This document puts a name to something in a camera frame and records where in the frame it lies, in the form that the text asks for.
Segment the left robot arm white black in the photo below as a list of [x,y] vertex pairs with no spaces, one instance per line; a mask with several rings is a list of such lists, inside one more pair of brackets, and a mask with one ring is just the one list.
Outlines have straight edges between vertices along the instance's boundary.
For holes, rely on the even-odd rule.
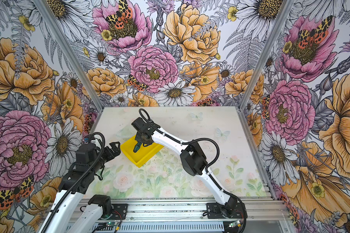
[[58,193],[47,215],[40,233],[63,233],[89,185],[106,162],[121,154],[120,142],[108,146],[96,146],[94,143],[81,145],[76,151],[76,162],[62,178]]

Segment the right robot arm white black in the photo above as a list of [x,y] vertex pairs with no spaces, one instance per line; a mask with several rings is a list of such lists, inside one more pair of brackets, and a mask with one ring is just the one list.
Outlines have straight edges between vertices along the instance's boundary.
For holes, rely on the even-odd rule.
[[[135,140],[143,145],[150,146],[154,143],[167,147],[180,156],[183,169],[191,176],[197,177],[204,186],[212,193],[215,201],[221,205],[220,213],[224,217],[231,217],[235,211],[238,199],[231,195],[214,176],[210,166],[219,158],[219,146],[209,138],[199,138],[192,141],[179,139],[151,120],[141,117],[132,123],[137,131]],[[207,157],[203,152],[199,142],[211,142],[216,147],[217,155],[211,163],[207,162]]]

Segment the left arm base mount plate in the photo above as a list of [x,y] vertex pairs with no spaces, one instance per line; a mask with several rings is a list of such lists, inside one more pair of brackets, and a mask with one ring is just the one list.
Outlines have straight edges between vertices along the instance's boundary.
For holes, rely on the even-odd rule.
[[110,214],[108,220],[126,220],[127,212],[128,212],[128,204],[113,203],[112,213]]

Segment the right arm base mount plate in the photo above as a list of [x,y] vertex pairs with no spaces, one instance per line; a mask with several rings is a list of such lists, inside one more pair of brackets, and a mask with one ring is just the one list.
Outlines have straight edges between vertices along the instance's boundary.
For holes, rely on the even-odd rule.
[[206,211],[203,213],[203,216],[206,216],[208,219],[219,219],[219,218],[243,219],[246,216],[244,211],[245,209],[243,208],[241,203],[237,203],[232,209],[218,203],[207,203]]

